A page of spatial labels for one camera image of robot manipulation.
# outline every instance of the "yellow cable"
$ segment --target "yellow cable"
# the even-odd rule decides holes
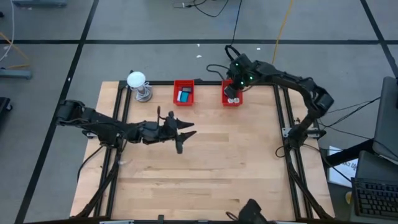
[[[16,49],[17,52],[18,52],[20,55],[22,55],[22,56],[27,60],[27,62],[28,62],[28,63],[23,64],[23,65],[12,65],[12,66],[8,67],[7,69],[28,67],[28,66],[29,66],[29,61],[30,61],[30,60],[29,60],[29,57],[26,56],[26,54],[25,54],[24,52],[22,52],[17,46],[15,46],[14,44],[12,44],[11,41],[10,41],[2,32],[0,32],[0,36],[10,44],[9,47],[13,47],[14,49]]]
[[[290,14],[290,11],[292,10],[292,6],[293,6],[293,0],[290,0],[290,4],[289,4],[289,8],[287,9],[284,21],[282,23],[282,26],[279,29],[279,35],[278,38],[276,39],[276,43],[275,43],[275,48],[274,48],[274,56],[272,56],[272,64],[274,64],[275,58],[276,58],[276,53],[278,52],[278,43],[279,43],[279,39],[282,36],[282,30],[285,27],[286,24],[286,20],[287,20],[287,16]]]

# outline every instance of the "wooden tabletop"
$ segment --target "wooden tabletop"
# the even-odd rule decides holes
[[[118,82],[102,84],[98,112],[112,116],[117,87]],[[159,105],[161,115],[172,110],[182,121],[195,123],[183,132],[198,132],[184,143],[183,154],[176,153],[173,141],[150,146],[127,144],[113,219],[156,220],[158,215],[165,215],[166,220],[229,220],[225,211],[238,214],[249,198],[257,200],[268,220],[295,219],[285,160],[275,156],[282,140],[271,86],[255,86],[245,92],[244,103],[237,108],[222,106],[221,86],[195,86],[195,104],[189,107],[172,103],[173,86],[154,86],[153,91],[148,103],[131,100],[128,123],[155,121]],[[294,118],[303,119],[307,109],[301,95],[289,93]],[[314,139],[306,144],[318,147]],[[85,157],[98,146],[97,139],[88,140]],[[96,192],[104,152],[81,171],[71,215],[76,215]],[[334,216],[319,152],[303,146],[301,153],[309,190]],[[297,190],[304,217],[302,194]],[[105,213],[107,200],[106,192],[101,214]]]

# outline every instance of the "gray floor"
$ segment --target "gray floor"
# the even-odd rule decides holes
[[[374,18],[387,40],[398,40],[394,0],[368,0]],[[16,39],[78,40],[93,0],[69,0],[65,9],[16,8]],[[87,39],[230,39],[239,0],[230,0],[214,19],[191,9],[173,9],[165,0],[99,0]],[[202,5],[210,13],[224,3]],[[236,31],[237,39],[275,39],[289,0],[243,1]],[[11,36],[11,10],[0,2],[6,15],[0,32]],[[288,18],[283,39],[377,40],[359,1],[297,1]],[[47,128],[70,68],[77,45],[19,44],[31,59],[32,80],[0,80],[0,96],[12,99],[14,110],[0,132],[0,223],[12,223],[42,148]],[[0,55],[4,45],[0,45]],[[236,45],[252,60],[270,62],[274,45]],[[95,45],[83,47],[68,99],[95,107],[101,82],[125,79],[140,70],[149,80],[201,78],[218,80],[205,70],[209,63],[228,64],[222,44]],[[398,57],[398,46],[389,46]],[[13,50],[0,67],[20,64]],[[277,68],[294,75],[311,76],[334,97],[333,109],[350,106],[380,95],[382,78],[394,76],[380,45],[280,45]],[[356,113],[336,128],[372,137],[378,103]],[[349,111],[323,118],[328,124]],[[363,139],[329,131],[320,140],[346,148]],[[76,172],[82,162],[86,139],[74,128],[57,128],[26,221],[67,218],[76,188]],[[341,202],[345,189],[330,185],[336,214],[345,218]]]

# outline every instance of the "white paper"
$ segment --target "white paper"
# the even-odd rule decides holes
[[[340,150],[336,147],[329,146],[329,149],[333,150]],[[329,151],[329,155],[333,155],[334,153],[337,153],[338,151]],[[335,168],[343,173],[347,178],[351,179],[352,177],[355,177],[355,172],[356,172],[356,166],[358,165],[358,159],[354,159],[352,161],[344,162],[338,166],[335,166]],[[334,183],[334,184],[339,184],[342,186],[346,187],[352,187],[351,183],[346,180],[343,176],[341,176],[339,173],[337,173],[334,169],[329,168],[329,182]]]

